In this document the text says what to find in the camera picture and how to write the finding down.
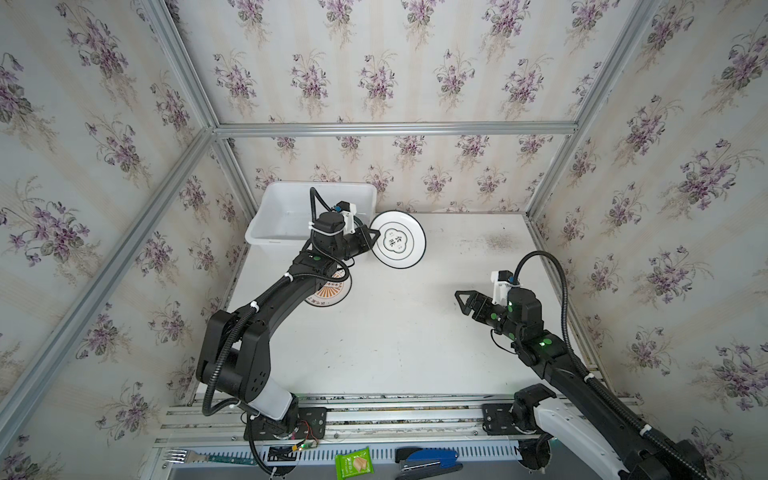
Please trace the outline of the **white plate black flower outline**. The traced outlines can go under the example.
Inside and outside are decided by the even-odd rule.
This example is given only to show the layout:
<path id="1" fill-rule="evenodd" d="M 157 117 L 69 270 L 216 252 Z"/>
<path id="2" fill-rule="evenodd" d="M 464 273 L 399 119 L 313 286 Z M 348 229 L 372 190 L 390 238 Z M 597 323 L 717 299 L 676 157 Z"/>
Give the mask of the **white plate black flower outline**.
<path id="1" fill-rule="evenodd" d="M 379 232 L 372 252 L 389 268 L 410 269 L 423 259 L 427 250 L 426 233 L 410 213 L 397 210 L 379 213 L 370 228 Z"/>

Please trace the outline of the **white plate orange fan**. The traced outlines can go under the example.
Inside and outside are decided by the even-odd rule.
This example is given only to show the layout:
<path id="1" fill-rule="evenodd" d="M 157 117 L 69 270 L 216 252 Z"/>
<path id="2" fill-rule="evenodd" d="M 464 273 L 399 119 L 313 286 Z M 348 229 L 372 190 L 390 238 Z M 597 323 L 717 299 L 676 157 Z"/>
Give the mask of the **white plate orange fan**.
<path id="1" fill-rule="evenodd" d="M 338 270 L 332 275 L 334 282 L 325 283 L 317 292 L 307 297 L 304 302 L 312 307 L 327 308 L 341 303 L 352 290 L 353 280 L 348 276 L 343 282 L 338 279 L 344 276 L 344 270 Z"/>

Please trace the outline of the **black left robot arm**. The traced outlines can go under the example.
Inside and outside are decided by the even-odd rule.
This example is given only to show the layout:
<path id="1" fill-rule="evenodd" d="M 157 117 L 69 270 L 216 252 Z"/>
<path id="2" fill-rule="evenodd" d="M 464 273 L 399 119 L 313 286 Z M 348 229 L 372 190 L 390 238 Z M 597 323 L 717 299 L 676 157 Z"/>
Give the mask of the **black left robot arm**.
<path id="1" fill-rule="evenodd" d="M 255 299 L 208 321 L 195 370 L 205 385 L 206 417 L 234 407 L 280 422 L 297 407 L 295 395 L 271 378 L 271 338 L 307 298 L 348 280 L 348 262 L 371 251 L 379 236 L 350 198 L 330 204 L 311 187 L 309 208 L 308 239 L 286 272 Z"/>

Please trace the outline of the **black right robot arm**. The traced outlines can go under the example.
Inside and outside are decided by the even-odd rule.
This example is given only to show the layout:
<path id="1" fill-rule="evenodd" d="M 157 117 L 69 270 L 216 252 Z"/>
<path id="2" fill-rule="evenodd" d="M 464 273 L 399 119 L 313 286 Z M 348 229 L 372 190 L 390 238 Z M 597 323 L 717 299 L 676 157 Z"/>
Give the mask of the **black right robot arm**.
<path id="1" fill-rule="evenodd" d="M 548 259 L 560 284 L 560 334 L 547 330 L 542 304 L 521 282 L 525 264 Z M 549 252 L 526 254 L 513 271 L 492 275 L 494 292 L 458 290 L 463 315 L 510 341 L 510 353 L 540 379 L 514 395 L 512 425 L 565 445 L 602 479 L 704 479 L 703 455 L 688 441 L 672 441 L 630 410 L 575 353 L 568 332 L 569 293 L 564 268 Z"/>

